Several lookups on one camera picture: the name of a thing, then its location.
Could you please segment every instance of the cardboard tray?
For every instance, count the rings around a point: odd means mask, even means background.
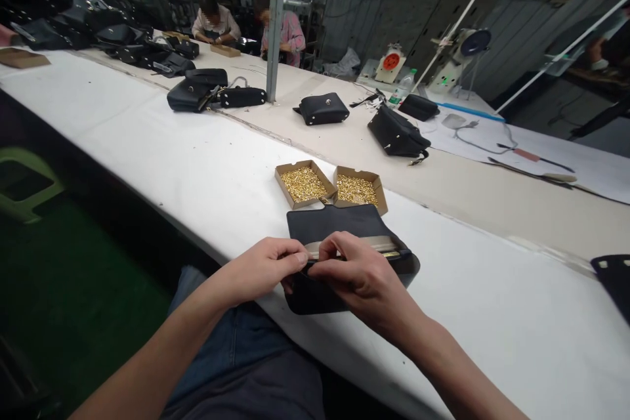
[[[210,51],[213,53],[221,54],[225,57],[237,57],[241,55],[238,49],[231,48],[224,45],[210,45]]]
[[[385,200],[385,192],[383,191],[383,185],[381,184],[381,177],[378,174],[367,172],[367,171],[355,171],[350,167],[337,166],[335,169],[335,174],[333,175],[333,182],[335,183],[335,193],[333,195],[333,202],[336,207],[344,208],[344,207],[354,207],[355,205],[362,205],[361,203],[351,202],[347,200],[341,200],[338,198],[339,189],[337,187],[337,175],[345,175],[348,177],[357,177],[359,179],[364,179],[368,182],[372,183],[374,187],[374,193],[376,194],[376,198],[379,201],[379,206],[377,210],[379,211],[379,215],[383,216],[389,210],[387,208],[387,201]]]
[[[332,185],[330,180],[328,180],[328,178],[324,175],[322,170],[317,166],[317,164],[315,164],[315,162],[312,159],[309,159],[307,161],[298,161],[295,164],[281,164],[279,166],[276,166],[276,180],[278,181],[278,184],[280,184],[282,193],[286,197],[287,202],[289,202],[289,205],[291,206],[291,210],[307,207],[311,205],[312,203],[317,203],[320,201],[320,199],[318,198],[312,198],[309,200],[296,202],[295,200],[293,200],[293,197],[291,197],[291,194],[289,193],[287,186],[282,181],[282,178],[280,177],[281,175],[289,171],[300,169],[301,167],[310,167],[313,170],[313,172],[315,172],[317,177],[320,178],[320,181],[322,182],[322,184],[324,184],[324,187],[326,188],[326,191],[327,191],[326,195],[324,195],[323,198],[329,199],[336,191],[335,186]]]
[[[42,54],[35,54],[24,49],[4,48],[0,49],[0,64],[18,69],[28,69],[45,66],[50,64],[50,61]]]

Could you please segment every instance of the hand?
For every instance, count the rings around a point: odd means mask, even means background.
[[[265,238],[228,262],[210,279],[226,307],[257,299],[271,292],[284,278],[300,271],[309,253],[297,240]]]
[[[337,252],[346,261],[335,259]],[[330,284],[352,313],[395,345],[404,328],[423,316],[386,258],[348,232],[322,241],[308,275]]]

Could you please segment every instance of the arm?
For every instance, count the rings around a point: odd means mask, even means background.
[[[300,26],[300,20],[293,12],[287,12],[287,28],[289,31],[289,41],[280,44],[280,50],[287,53],[297,53],[303,51],[306,48],[306,40],[304,39],[304,33]]]
[[[195,18],[195,22],[192,24],[192,37],[204,43],[210,42],[210,38],[206,37],[204,34],[203,23],[201,22],[201,9],[197,12],[197,18]]]
[[[241,37],[241,29],[238,27],[238,23],[234,20],[232,13],[228,10],[228,32],[221,35],[219,38],[221,43],[225,41],[237,41]]]
[[[304,267],[307,254],[295,240],[265,238],[230,261],[201,284],[70,419],[157,419],[226,310],[271,292]]]
[[[338,261],[337,252],[346,259]],[[387,260],[349,233],[320,245],[308,275],[328,282],[367,326],[398,347],[427,376],[457,419],[525,419],[451,334],[415,303]]]

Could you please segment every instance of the person's left hand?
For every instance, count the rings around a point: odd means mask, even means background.
[[[226,306],[236,306],[271,292],[284,278],[301,270],[309,258],[297,240],[265,238],[219,269],[215,290]]]

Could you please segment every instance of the white shirt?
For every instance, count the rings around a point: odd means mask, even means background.
[[[232,13],[223,5],[219,5],[219,14],[221,20],[219,24],[214,25],[208,21],[201,9],[199,9],[197,19],[192,25],[193,37],[197,37],[198,33],[205,34],[205,31],[208,30],[217,32],[220,35],[229,33],[234,39],[239,39],[241,37],[241,29],[236,24],[236,21],[234,21]]]

